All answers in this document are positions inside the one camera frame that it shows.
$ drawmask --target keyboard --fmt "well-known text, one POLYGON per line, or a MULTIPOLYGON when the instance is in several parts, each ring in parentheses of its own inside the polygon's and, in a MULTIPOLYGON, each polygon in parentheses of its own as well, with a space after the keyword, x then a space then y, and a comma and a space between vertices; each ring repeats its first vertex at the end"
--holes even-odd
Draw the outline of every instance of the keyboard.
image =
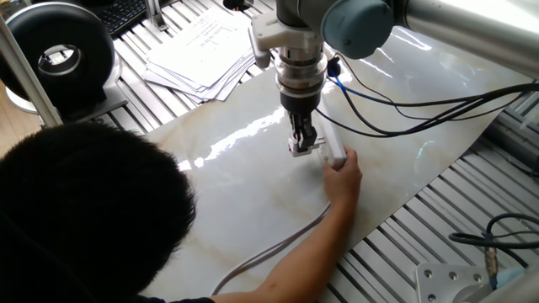
POLYGON ((144 19, 144 0, 116 0, 114 4, 97 13, 112 38, 128 30, 134 23, 144 19))

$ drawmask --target paper stack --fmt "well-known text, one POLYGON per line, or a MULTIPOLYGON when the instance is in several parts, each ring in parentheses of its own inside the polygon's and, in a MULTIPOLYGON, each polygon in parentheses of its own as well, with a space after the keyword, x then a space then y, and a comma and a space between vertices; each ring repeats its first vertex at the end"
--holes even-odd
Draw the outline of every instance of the paper stack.
POLYGON ((148 53, 147 81, 178 89, 202 103, 224 101, 254 64, 250 20, 211 8, 170 41, 148 53))

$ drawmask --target wooden surface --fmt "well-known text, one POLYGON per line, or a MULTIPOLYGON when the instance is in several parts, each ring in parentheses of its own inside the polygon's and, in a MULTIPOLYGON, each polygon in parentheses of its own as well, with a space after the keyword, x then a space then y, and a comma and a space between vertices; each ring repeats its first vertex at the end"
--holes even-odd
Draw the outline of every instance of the wooden surface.
POLYGON ((37 115, 15 108, 8 100, 0 82, 0 157, 13 145, 40 129, 37 115))

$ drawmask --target white marble surface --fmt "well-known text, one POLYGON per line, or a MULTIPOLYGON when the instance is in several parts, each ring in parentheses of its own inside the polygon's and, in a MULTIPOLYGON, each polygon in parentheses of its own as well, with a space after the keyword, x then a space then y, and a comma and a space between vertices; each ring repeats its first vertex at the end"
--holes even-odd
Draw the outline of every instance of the white marble surface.
MULTIPOLYGON (((456 98, 531 81, 399 28, 373 56, 350 63, 365 84, 398 102, 456 98)), ((201 106, 147 135, 172 152, 191 178, 198 194, 198 214, 181 249, 144 295, 166 300, 209 295, 228 270, 309 222, 327 202, 319 155, 293 158, 287 151, 290 125, 274 78, 275 71, 265 72, 237 87, 225 103, 201 106)), ((365 91, 348 72, 341 79, 365 91)), ((366 130, 333 84, 324 88, 324 94, 335 119, 366 130)), ((399 116, 392 107, 353 100, 381 128, 403 130, 418 123, 399 116)), ((430 116, 439 110, 403 111, 430 116)), ((365 176, 349 247, 453 163, 494 116, 445 123, 392 139, 339 129, 343 142, 358 151, 365 176)), ((235 278, 223 292, 255 288, 284 253, 235 278)))

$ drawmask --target hand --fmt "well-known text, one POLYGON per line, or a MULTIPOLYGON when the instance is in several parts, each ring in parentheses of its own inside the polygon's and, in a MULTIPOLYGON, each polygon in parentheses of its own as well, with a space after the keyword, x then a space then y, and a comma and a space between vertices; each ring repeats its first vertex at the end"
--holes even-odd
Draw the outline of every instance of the hand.
POLYGON ((328 163, 323 166, 323 189, 332 207, 355 210, 363 174, 357 163, 357 152, 348 146, 344 146, 344 150, 347 159, 340 170, 334 170, 328 163))

